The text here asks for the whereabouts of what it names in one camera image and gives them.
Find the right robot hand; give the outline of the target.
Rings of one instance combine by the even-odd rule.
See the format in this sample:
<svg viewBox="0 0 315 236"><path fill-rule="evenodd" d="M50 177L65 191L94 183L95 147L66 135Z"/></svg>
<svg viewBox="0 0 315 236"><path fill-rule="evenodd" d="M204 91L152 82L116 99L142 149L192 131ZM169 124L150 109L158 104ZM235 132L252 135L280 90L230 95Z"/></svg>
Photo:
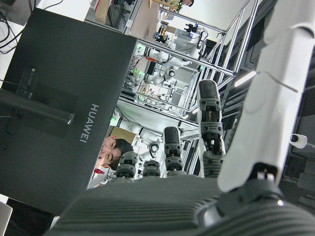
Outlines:
<svg viewBox="0 0 315 236"><path fill-rule="evenodd" d="M198 84L202 175L181 170L175 129L164 133L167 177L148 164L79 196L49 236L312 236L315 218L279 189L315 45L315 3L279 0L231 145L224 149L217 84Z"/></svg>

